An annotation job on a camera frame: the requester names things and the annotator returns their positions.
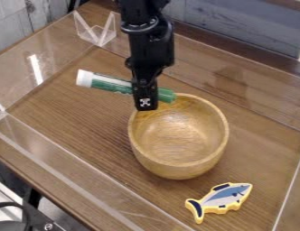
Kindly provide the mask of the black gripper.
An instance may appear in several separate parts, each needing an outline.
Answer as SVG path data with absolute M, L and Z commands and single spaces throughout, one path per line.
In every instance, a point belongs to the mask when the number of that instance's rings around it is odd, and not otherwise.
M 131 72 L 131 92 L 138 111 L 157 110 L 157 77 L 174 64 L 173 23 L 162 15 L 121 16 L 121 30 L 129 35 L 131 56 L 125 66 Z

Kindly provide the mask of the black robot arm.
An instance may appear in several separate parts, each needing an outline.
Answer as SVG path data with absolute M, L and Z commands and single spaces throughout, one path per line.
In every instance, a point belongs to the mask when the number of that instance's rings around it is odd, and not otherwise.
M 170 0 L 115 0 L 121 30 L 127 34 L 131 56 L 131 88 L 138 111 L 157 110 L 157 77 L 174 64 L 174 25 L 162 14 Z

